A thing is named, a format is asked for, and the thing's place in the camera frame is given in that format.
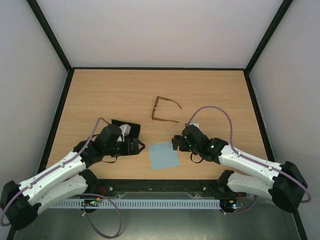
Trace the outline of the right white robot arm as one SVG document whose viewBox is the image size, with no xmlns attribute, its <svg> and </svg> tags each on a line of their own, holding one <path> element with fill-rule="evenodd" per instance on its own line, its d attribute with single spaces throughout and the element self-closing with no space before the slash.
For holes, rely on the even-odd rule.
<svg viewBox="0 0 320 240">
<path fill-rule="evenodd" d="M 181 135 L 172 140 L 173 150 L 190 152 L 202 161 L 232 167 L 218 179 L 218 191 L 229 196 L 243 192 L 271 200 L 278 208 L 296 213 L 308 188 L 298 167 L 286 161 L 284 164 L 241 153 L 230 143 L 220 138 L 208 138 L 191 124 Z"/>
</svg>

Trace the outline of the black glasses case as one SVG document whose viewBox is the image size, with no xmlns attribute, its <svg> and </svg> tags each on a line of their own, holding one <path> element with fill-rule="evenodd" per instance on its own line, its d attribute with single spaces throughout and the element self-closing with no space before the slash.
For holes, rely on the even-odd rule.
<svg viewBox="0 0 320 240">
<path fill-rule="evenodd" d="M 120 127 L 122 136 L 124 139 L 135 139 L 139 138 L 141 125 L 137 123 L 125 122 L 120 120 L 112 119 L 111 123 Z"/>
</svg>

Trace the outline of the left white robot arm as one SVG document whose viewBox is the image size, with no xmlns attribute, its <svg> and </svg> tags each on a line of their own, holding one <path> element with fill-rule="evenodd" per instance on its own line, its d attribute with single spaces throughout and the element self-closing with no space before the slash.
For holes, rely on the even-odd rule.
<svg viewBox="0 0 320 240">
<path fill-rule="evenodd" d="M 145 145 L 139 140 L 141 126 L 135 123 L 109 124 L 99 134 L 77 144 L 62 160 L 39 174 L 2 189 L 0 208 L 15 230 L 30 225 L 44 210 L 75 195 L 92 193 L 98 178 L 89 169 L 105 156 L 138 155 Z"/>
</svg>

